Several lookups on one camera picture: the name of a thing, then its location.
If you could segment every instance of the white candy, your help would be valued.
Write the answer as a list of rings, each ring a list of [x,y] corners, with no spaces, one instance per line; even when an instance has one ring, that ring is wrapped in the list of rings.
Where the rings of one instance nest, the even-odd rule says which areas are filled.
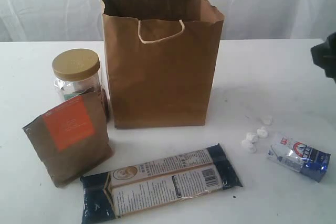
[[[251,143],[250,141],[246,139],[242,141],[242,147],[250,153],[257,151],[257,147],[255,147],[253,143]]]
[[[251,142],[251,143],[256,143],[258,141],[258,136],[256,133],[253,132],[247,132],[246,133],[246,138],[247,141]]]
[[[261,120],[265,125],[271,125],[273,121],[273,117],[271,115],[265,115],[261,118]]]
[[[257,135],[261,138],[268,137],[268,132],[266,130],[266,127],[263,126],[260,129],[257,129]]]

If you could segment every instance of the jar lid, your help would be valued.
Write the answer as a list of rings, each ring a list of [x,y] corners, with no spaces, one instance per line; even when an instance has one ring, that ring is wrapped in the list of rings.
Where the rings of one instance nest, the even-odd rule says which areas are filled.
[[[80,81],[100,68],[98,55],[89,49],[72,49],[59,54],[52,63],[55,76],[63,81]]]

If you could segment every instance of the white backdrop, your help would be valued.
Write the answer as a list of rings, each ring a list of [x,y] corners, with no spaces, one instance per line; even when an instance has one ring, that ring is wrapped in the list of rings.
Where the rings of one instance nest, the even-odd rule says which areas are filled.
[[[210,0],[226,16],[222,38],[323,38],[336,0]],[[102,40],[99,0],[0,0],[0,41]]]

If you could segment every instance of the glass jar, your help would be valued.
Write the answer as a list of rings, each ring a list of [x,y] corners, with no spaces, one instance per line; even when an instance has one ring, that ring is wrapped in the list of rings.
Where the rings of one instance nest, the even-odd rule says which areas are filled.
[[[98,55],[92,50],[72,49],[59,54],[52,63],[58,93],[67,101],[79,94],[100,92],[99,68]]]

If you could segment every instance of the white table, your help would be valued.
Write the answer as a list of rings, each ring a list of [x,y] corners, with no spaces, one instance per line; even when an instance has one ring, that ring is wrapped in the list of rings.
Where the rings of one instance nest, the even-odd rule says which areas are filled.
[[[116,130],[109,123],[116,153],[89,174],[221,143],[244,184],[113,223],[335,223],[336,84],[310,55],[310,48],[321,42],[222,41],[203,127]],[[3,224],[81,223],[80,181],[54,187],[21,129],[59,103],[51,62],[71,48],[92,49],[104,61],[103,42],[0,43]],[[332,154],[321,183],[266,160],[269,138],[258,142],[255,154],[241,148],[245,133],[256,131],[262,126],[259,118],[269,114],[274,117],[270,131],[283,131]]]

